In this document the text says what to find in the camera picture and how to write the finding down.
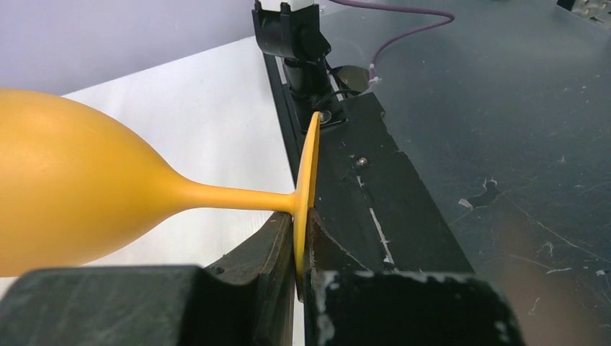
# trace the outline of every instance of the black table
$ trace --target black table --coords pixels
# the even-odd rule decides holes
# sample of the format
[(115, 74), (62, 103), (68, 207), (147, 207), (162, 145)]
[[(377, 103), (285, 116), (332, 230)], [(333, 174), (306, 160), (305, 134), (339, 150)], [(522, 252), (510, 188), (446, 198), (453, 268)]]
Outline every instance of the black table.
[[(380, 56), (389, 132), (529, 345), (611, 345), (609, 32), (549, 0), (409, 3), (457, 19)], [(436, 20), (328, 13), (329, 62)]]

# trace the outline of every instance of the scratched surface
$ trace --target scratched surface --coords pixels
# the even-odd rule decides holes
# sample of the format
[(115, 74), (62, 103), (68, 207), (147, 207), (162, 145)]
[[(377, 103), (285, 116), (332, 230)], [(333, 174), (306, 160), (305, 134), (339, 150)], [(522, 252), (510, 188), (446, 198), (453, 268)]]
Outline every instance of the scratched surface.
[[(609, 32), (549, 0), (409, 3), (457, 19), (380, 56), (389, 131), (529, 345), (611, 345)], [(328, 14), (330, 64), (433, 20)]]

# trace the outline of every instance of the dark tabletop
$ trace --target dark tabletop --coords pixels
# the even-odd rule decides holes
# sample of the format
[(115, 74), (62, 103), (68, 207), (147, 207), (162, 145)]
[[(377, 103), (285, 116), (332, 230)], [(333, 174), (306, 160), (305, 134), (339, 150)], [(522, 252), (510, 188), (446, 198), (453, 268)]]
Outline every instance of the dark tabletop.
[[(457, 19), (380, 56), (389, 132), (529, 345), (611, 345), (609, 32), (549, 0), (408, 2)], [(436, 20), (327, 14), (329, 62)]]

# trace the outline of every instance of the gray wall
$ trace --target gray wall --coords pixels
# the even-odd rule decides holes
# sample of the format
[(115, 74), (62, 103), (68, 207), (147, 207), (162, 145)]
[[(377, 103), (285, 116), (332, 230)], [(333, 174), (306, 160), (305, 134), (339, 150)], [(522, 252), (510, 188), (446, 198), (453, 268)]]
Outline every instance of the gray wall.
[(0, 0), (0, 87), (65, 94), (253, 35), (254, 0)]

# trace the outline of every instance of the white table surface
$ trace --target white table surface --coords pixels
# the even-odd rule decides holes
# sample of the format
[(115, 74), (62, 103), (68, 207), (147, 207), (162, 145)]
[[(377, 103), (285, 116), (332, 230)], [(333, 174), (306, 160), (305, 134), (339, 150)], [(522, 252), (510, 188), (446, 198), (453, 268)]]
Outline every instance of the white table surface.
[[(267, 72), (253, 37), (67, 94), (118, 119), (178, 172), (209, 185), (292, 192)], [(88, 265), (206, 266), (251, 236), (267, 211), (180, 213)], [(0, 278), (0, 296), (14, 278)], [(294, 345), (303, 345), (295, 305)]]

